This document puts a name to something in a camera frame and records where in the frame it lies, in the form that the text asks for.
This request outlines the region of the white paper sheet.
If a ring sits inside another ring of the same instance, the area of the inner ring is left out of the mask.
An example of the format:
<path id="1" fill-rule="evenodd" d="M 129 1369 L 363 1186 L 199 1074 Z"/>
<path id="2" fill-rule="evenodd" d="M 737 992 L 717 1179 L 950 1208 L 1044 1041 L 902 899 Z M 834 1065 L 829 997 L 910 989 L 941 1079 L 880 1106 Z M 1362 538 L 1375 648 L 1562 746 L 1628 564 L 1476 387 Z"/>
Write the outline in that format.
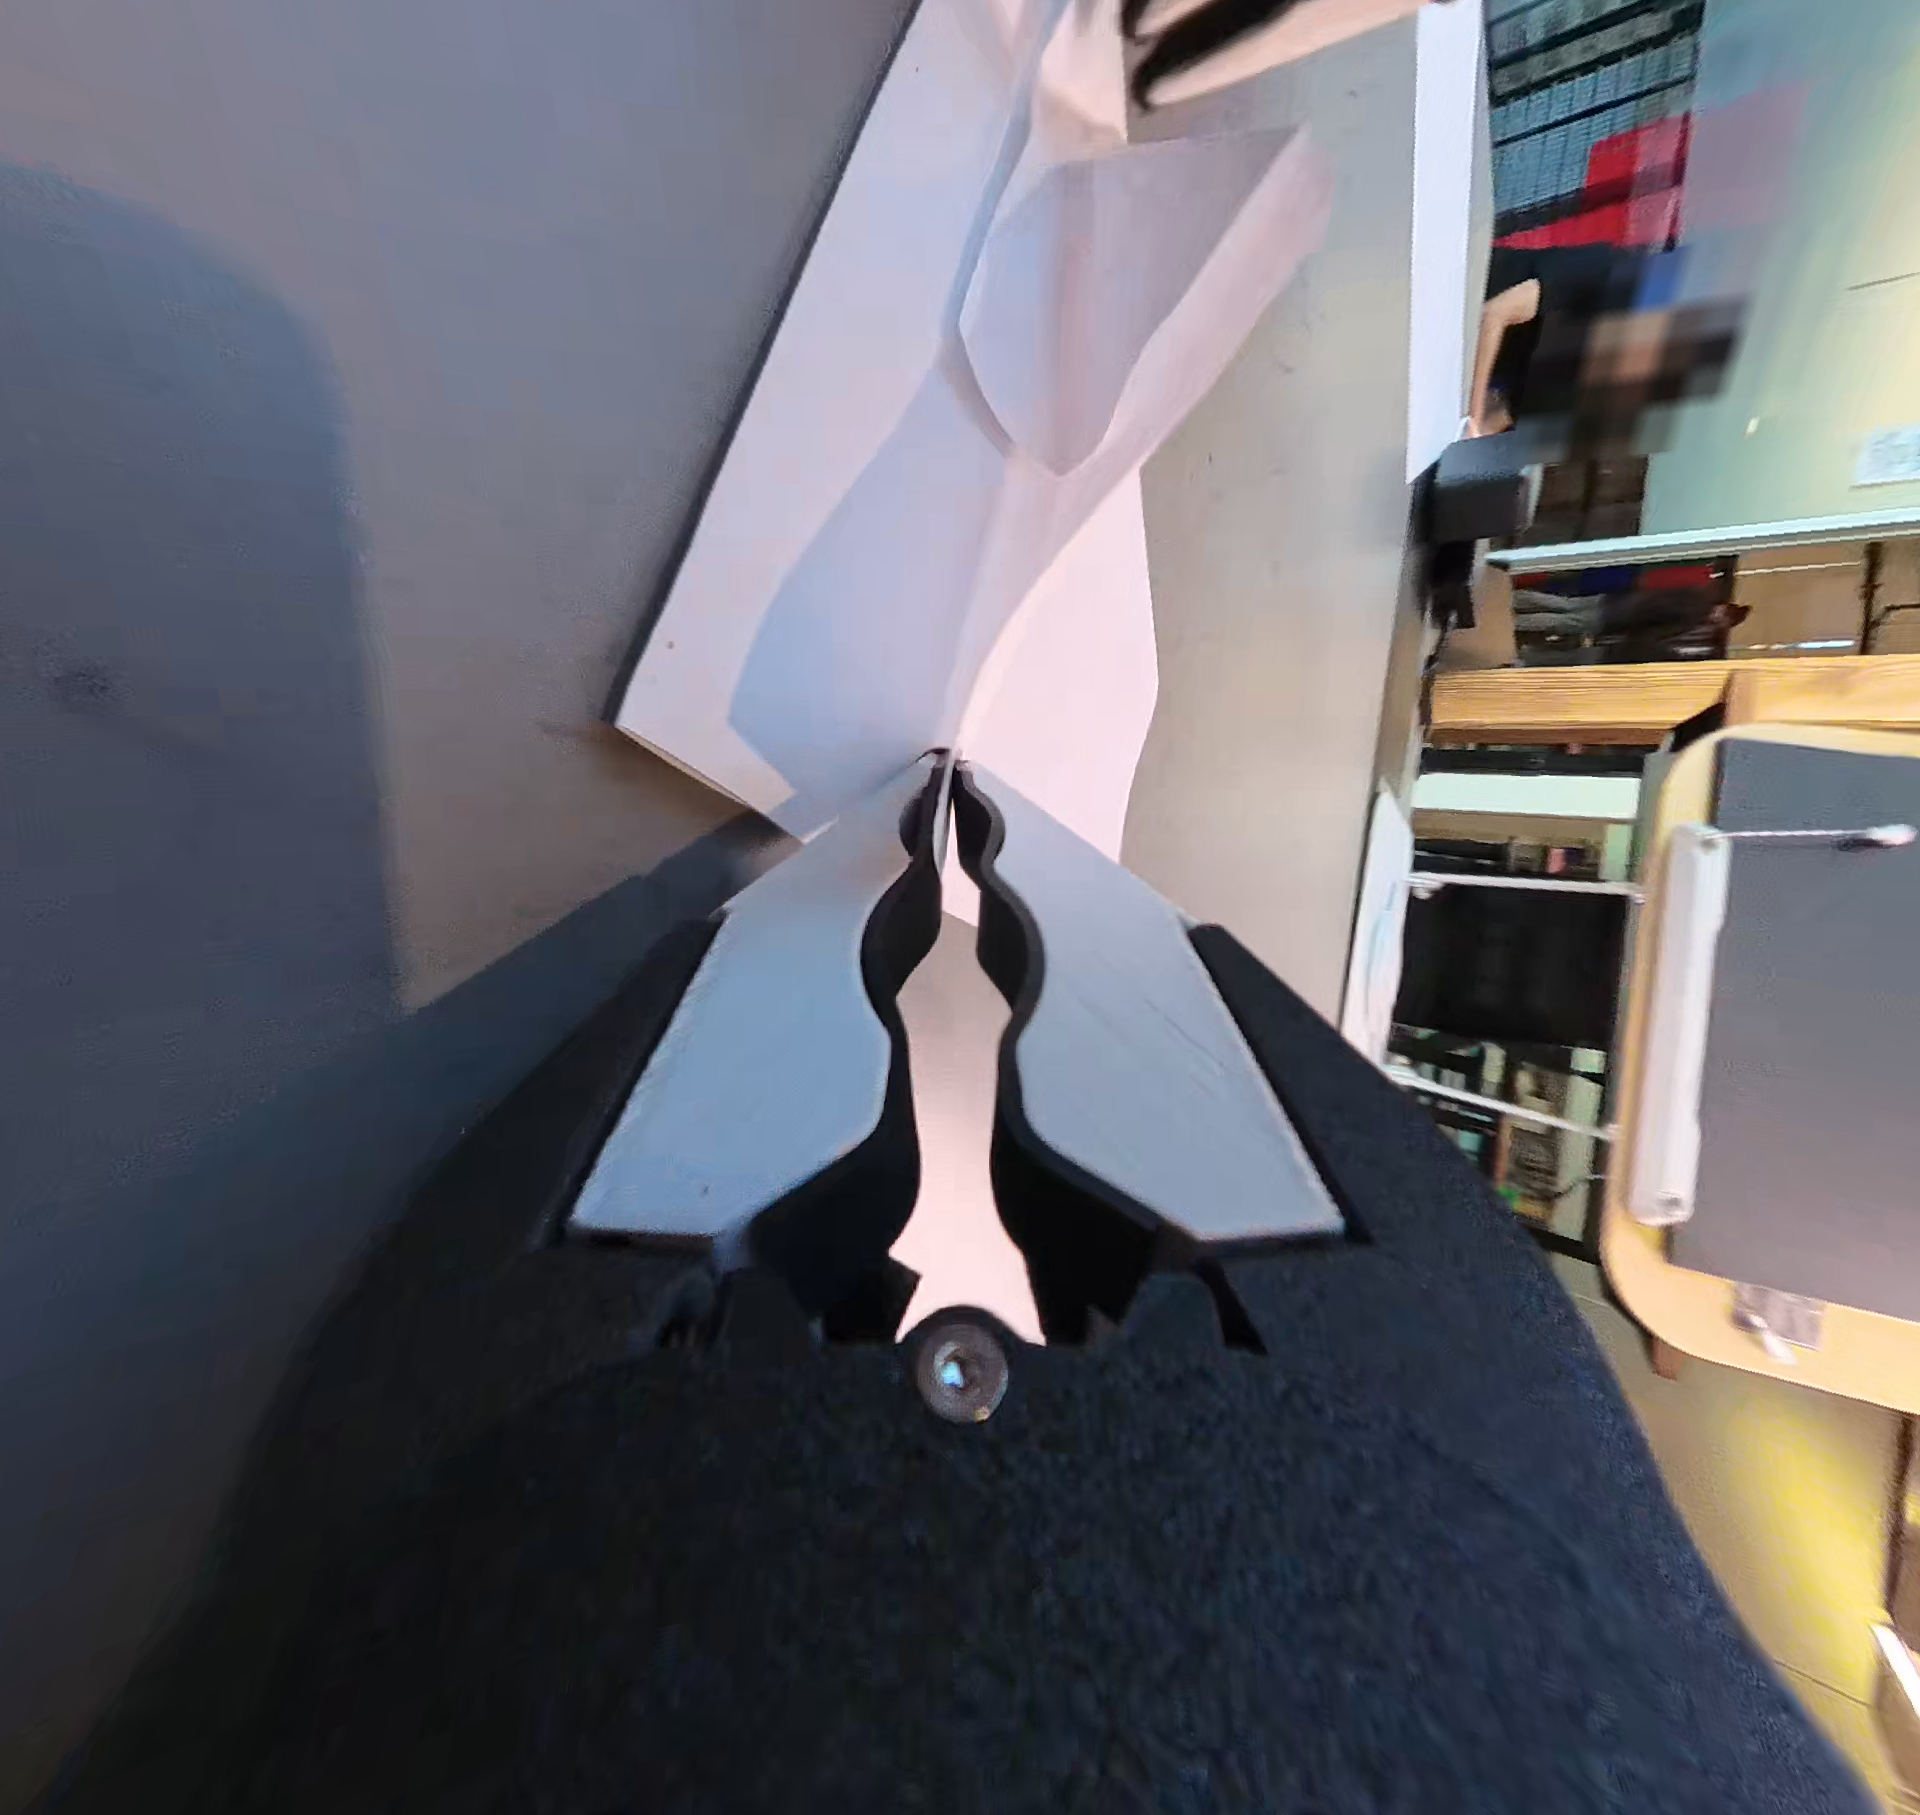
<path id="1" fill-rule="evenodd" d="M 1326 234 L 1305 131 L 1131 141 L 1118 0 L 921 0 L 615 725 L 810 838 L 925 751 L 1118 858 L 1140 470 Z"/>

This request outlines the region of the blue bin rack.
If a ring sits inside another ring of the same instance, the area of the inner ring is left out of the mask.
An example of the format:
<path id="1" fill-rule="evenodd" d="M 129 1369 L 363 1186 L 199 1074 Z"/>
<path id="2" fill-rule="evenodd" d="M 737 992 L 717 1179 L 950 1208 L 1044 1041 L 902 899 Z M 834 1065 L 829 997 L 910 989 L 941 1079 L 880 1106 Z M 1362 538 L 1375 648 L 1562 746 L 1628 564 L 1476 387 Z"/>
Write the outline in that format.
<path id="1" fill-rule="evenodd" d="M 1496 238 L 1645 238 L 1678 194 L 1708 0 L 1485 0 Z"/>

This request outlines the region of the black box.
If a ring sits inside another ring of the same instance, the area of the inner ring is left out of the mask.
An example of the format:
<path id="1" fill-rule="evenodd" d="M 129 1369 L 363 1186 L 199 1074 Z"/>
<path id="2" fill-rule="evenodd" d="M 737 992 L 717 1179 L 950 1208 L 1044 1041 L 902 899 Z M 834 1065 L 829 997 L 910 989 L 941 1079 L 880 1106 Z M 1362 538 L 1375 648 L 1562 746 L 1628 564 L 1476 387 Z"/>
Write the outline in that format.
<path id="1" fill-rule="evenodd" d="M 1414 529 L 1432 548 L 1472 548 L 1531 526 L 1538 500 L 1531 438 L 1460 438 L 1414 483 Z"/>

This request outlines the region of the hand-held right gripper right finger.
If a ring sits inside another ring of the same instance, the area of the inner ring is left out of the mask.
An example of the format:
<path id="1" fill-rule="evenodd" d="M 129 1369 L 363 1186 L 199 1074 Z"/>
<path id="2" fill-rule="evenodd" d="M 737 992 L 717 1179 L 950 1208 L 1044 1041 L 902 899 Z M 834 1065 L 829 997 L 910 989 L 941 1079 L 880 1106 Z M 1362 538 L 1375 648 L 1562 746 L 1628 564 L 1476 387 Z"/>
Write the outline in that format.
<path id="1" fill-rule="evenodd" d="M 1332 1247 L 1349 1216 L 1214 974 L 1224 932 L 978 763 L 953 772 L 953 833 L 1005 1007 L 993 1201 L 1044 1342 L 1092 1345 L 1173 1276 L 1260 1347 L 1228 1262 Z"/>

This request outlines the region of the white plastic object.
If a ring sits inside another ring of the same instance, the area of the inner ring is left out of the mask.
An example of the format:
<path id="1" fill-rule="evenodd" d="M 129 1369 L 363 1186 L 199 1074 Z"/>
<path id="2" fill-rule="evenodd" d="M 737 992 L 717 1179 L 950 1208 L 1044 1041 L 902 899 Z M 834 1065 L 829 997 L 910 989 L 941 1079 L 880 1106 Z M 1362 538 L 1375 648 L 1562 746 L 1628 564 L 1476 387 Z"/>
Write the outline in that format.
<path id="1" fill-rule="evenodd" d="M 1338 1018 L 1338 1033 L 1375 1066 L 1385 1065 L 1394 1024 L 1416 843 L 1394 795 L 1379 791 L 1367 818 Z"/>

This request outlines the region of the wooden shelf board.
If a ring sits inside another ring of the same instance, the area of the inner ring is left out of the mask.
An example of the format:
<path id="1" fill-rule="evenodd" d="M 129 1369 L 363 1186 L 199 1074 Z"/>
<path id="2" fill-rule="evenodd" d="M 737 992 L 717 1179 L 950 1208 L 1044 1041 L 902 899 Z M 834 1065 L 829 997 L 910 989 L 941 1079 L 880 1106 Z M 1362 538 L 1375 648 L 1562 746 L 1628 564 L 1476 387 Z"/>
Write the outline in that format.
<path id="1" fill-rule="evenodd" d="M 1436 678 L 1426 731 L 1434 746 L 1652 746 L 1708 709 L 1728 725 L 1913 731 L 1917 656 L 1460 672 Z"/>

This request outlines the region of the cluttered storage shelf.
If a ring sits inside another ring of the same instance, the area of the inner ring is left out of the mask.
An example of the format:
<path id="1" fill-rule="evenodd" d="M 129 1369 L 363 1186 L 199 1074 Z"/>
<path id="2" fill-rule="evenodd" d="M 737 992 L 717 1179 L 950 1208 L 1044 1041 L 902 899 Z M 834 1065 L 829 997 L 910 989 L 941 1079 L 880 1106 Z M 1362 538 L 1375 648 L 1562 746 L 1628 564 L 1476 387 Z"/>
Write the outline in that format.
<path id="1" fill-rule="evenodd" d="M 1426 746 L 1389 1076 L 1547 1253 L 1599 1261 L 1645 746 Z"/>

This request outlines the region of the grey desk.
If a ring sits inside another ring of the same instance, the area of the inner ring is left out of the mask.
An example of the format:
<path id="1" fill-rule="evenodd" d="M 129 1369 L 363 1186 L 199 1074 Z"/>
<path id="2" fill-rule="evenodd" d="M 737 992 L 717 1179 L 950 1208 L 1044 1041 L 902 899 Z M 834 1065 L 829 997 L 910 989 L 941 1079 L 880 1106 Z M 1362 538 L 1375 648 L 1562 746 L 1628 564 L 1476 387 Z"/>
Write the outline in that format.
<path id="1" fill-rule="evenodd" d="M 602 705 L 914 0 L 5 0 L 5 1811 L 772 853 Z"/>

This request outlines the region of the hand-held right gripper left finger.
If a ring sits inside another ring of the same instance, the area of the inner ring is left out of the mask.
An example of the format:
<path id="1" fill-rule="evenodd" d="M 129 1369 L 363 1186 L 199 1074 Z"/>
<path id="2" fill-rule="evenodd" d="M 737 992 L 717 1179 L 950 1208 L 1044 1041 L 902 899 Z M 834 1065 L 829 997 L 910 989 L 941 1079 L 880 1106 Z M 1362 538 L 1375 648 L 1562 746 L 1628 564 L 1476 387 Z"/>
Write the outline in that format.
<path id="1" fill-rule="evenodd" d="M 772 1281 L 830 1342 L 902 1336 L 923 1146 L 900 995 L 943 928 L 951 774 L 925 752 L 695 927 L 568 1243 Z"/>

